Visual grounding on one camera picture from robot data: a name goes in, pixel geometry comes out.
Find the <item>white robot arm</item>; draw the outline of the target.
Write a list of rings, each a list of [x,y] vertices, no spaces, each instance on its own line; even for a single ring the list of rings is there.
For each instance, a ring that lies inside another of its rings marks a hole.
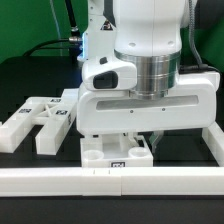
[[[138,145],[140,132],[205,128],[215,121],[220,75],[179,73],[180,29],[194,25],[194,0],[114,0],[109,55],[83,65],[77,129],[84,152]]]

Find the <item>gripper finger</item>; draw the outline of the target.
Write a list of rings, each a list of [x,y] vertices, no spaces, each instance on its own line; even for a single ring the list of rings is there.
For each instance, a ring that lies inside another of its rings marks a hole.
[[[150,136],[149,142],[151,144],[152,153],[155,153],[156,147],[157,147],[159,141],[162,139],[163,136],[164,136],[163,131],[154,131],[152,133],[152,135]]]
[[[137,147],[138,143],[132,135],[122,133],[120,135],[120,146],[122,149],[130,149],[133,147]]]

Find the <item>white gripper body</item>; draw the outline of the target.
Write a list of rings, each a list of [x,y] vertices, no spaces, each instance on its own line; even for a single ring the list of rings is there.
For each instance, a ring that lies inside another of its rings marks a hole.
[[[76,125],[86,135],[204,128],[216,118],[217,72],[184,74],[158,100],[139,100],[127,91],[79,89]]]

